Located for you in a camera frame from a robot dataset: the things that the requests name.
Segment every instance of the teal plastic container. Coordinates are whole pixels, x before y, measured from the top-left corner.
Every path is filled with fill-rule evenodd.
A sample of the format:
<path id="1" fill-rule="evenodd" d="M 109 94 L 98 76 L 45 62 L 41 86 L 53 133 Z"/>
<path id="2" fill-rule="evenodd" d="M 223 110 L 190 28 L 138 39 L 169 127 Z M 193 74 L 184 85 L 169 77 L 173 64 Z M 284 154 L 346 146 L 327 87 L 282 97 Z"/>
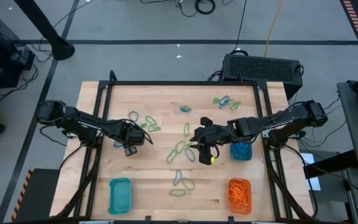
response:
<path id="1" fill-rule="evenodd" d="M 249 161 L 252 159 L 252 145 L 242 142 L 230 145 L 230 158 L 235 161 Z"/>
<path id="2" fill-rule="evenodd" d="M 132 184 L 128 178 L 117 178 L 110 181 L 111 215 L 127 214 L 132 209 Z"/>

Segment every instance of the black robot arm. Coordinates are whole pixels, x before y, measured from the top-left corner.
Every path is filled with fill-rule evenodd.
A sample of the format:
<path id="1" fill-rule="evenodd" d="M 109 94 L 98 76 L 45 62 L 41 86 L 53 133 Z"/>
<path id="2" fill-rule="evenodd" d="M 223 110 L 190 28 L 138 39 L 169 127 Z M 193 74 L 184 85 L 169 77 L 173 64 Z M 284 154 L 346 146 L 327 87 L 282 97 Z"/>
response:
<path id="1" fill-rule="evenodd" d="M 89 147 L 96 147 L 98 133 L 119 141 L 130 156 L 136 153 L 135 146 L 142 146 L 144 139 L 153 144 L 147 134 L 135 122 L 129 119 L 105 120 L 66 106 L 62 101 L 48 100 L 41 104 L 37 121 L 48 126 L 63 128 L 63 133 L 72 133 Z"/>
<path id="2" fill-rule="evenodd" d="M 195 135 L 190 141 L 197 145 L 190 146 L 199 151 L 199 162 L 211 165 L 219 156 L 218 145 L 243 142 L 252 144 L 257 136 L 265 130 L 268 132 L 269 146 L 277 147 L 285 144 L 292 134 L 305 127 L 320 127 L 327 121 L 327 116 L 319 103 L 314 101 L 299 102 L 289 106 L 284 111 L 279 111 L 262 118 L 239 118 L 227 122 L 227 126 L 213 124 L 208 118 L 201 118 L 201 125 L 195 129 Z M 214 147 L 218 155 L 211 154 Z"/>

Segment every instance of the wooden table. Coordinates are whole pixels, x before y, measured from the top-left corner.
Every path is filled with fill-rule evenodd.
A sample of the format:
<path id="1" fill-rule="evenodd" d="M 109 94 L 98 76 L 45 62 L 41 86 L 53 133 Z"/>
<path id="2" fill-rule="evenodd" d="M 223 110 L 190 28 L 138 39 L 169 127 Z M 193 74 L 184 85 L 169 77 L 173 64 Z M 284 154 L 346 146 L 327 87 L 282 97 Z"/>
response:
<path id="1" fill-rule="evenodd" d="M 98 82 L 82 84 L 77 104 L 79 110 L 90 114 L 93 112 L 97 86 Z M 274 113 L 288 106 L 282 83 L 268 83 L 268 92 Z M 228 106 L 220 110 L 218 105 L 213 104 L 213 99 L 222 98 L 224 95 L 240 101 L 240 107 L 235 111 L 230 110 Z M 260 95 L 265 110 L 261 91 Z M 181 112 L 180 105 L 189 106 L 192 109 L 191 113 Z M 200 126 L 200 118 L 203 116 L 221 125 L 226 125 L 226 121 L 230 119 L 257 117 L 251 86 L 113 86 L 108 119 L 127 118 L 130 111 L 137 111 L 140 114 L 138 124 L 143 123 L 145 116 L 149 115 L 162 129 L 150 134 L 154 145 L 145 141 L 143 146 L 137 148 L 138 153 L 131 157 L 126 157 L 122 149 L 113 148 L 112 139 L 104 139 L 92 219 L 144 220 L 146 215 L 151 215 L 152 220 L 226 221 L 228 216 L 233 215 L 227 208 L 227 183 L 231 178 L 240 177 L 251 182 L 252 212 L 248 216 L 234 215 L 234 219 L 274 221 L 261 138 L 253 143 L 252 159 L 248 162 L 231 160 L 229 145 L 220 147 L 221 155 L 211 166 L 200 164 L 198 152 L 195 150 L 196 162 L 190 162 L 184 152 L 171 164 L 166 162 L 168 154 L 177 142 L 189 142 L 194 129 Z M 187 138 L 183 135 L 186 122 L 190 124 L 190 135 Z M 290 140 L 288 144 L 297 149 L 296 141 Z M 78 140 L 69 140 L 65 156 L 78 145 Z M 64 165 L 58 180 L 51 215 L 57 214 L 77 190 L 84 154 L 85 149 L 75 154 Z M 300 158 L 290 150 L 283 149 L 282 161 L 289 191 L 311 215 L 313 208 Z M 182 171 L 183 177 L 192 179 L 196 185 L 195 190 L 187 190 L 186 195 L 181 198 L 168 194 L 171 189 L 184 189 L 182 184 L 173 186 L 177 169 Z M 132 181 L 132 210 L 126 215 L 113 216 L 108 213 L 109 182 L 120 177 L 127 177 Z M 282 194 L 278 188 L 277 192 L 281 216 L 285 217 Z M 81 214 L 85 214 L 87 199 L 88 192 L 83 197 Z"/>

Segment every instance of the orange striped tape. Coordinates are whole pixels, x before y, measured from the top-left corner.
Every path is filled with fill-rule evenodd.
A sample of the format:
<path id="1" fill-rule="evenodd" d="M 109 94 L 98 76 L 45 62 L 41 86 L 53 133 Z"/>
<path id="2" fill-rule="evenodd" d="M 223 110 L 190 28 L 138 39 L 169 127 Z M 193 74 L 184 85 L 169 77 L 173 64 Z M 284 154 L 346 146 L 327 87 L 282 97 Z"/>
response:
<path id="1" fill-rule="evenodd" d="M 356 12 L 353 9 L 352 3 L 350 1 L 343 1 L 343 4 L 346 7 L 346 11 L 349 15 L 349 17 L 351 18 L 351 21 L 354 25 L 354 27 L 356 28 L 356 32 L 358 34 L 358 17 Z"/>
<path id="2" fill-rule="evenodd" d="M 27 173 L 27 175 L 25 177 L 22 191 L 20 192 L 19 199 L 17 199 L 15 209 L 12 214 L 11 222 L 14 222 L 16 220 L 16 216 L 17 216 L 17 213 L 19 212 L 20 204 L 23 201 L 25 190 L 27 189 L 27 185 L 29 184 L 29 180 L 30 180 L 30 177 L 33 174 L 33 172 L 34 172 L 34 169 L 29 170 L 29 172 Z"/>

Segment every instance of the gray floor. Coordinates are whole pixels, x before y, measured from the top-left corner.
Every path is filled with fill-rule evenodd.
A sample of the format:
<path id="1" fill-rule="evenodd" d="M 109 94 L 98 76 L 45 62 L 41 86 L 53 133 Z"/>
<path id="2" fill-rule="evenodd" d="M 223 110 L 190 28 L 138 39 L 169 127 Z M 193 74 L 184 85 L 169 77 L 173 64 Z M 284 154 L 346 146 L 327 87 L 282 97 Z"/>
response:
<path id="1" fill-rule="evenodd" d="M 37 0 L 40 8 L 56 23 L 69 12 L 74 0 Z M 183 10 L 194 11 L 191 0 Z M 265 40 L 278 0 L 248 0 L 244 16 L 242 40 Z M 86 3 L 80 0 L 79 5 Z M 135 0 L 94 0 L 76 12 L 67 39 L 72 40 L 234 40 L 238 34 L 243 0 L 228 6 L 217 1 L 216 11 L 208 16 L 187 18 L 180 14 L 173 1 L 141 4 Z M 13 0 L 0 0 L 0 18 L 21 38 L 37 40 L 40 33 L 28 21 Z M 66 24 L 57 26 L 61 34 Z M 272 40 L 357 40 L 338 0 L 286 0 L 273 30 Z M 114 70 L 120 80 L 206 80 L 221 68 L 224 54 L 233 45 L 135 44 L 76 45 L 75 55 L 58 63 L 47 99 L 63 100 L 76 105 L 81 82 L 103 80 Z M 250 55 L 263 56 L 264 45 L 240 45 Z M 358 80 L 357 45 L 271 45 L 269 57 L 299 60 L 305 66 L 304 86 L 297 101 L 314 99 L 328 105 L 337 98 L 336 83 Z M 39 77 L 28 89 L 18 91 L 0 103 L 0 122 L 7 127 L 0 135 L 0 204 L 29 128 L 35 106 L 50 70 L 52 59 L 39 64 Z M 317 142 L 344 121 L 340 108 L 329 115 L 328 123 L 314 131 Z M 64 148 L 34 134 L 5 221 L 11 218 L 22 181 L 31 168 L 56 169 Z M 60 131 L 46 131 L 53 138 L 65 141 Z M 347 127 L 328 138 L 317 150 L 347 151 L 352 148 Z M 322 204 L 319 217 L 342 221 L 336 212 L 340 206 Z"/>

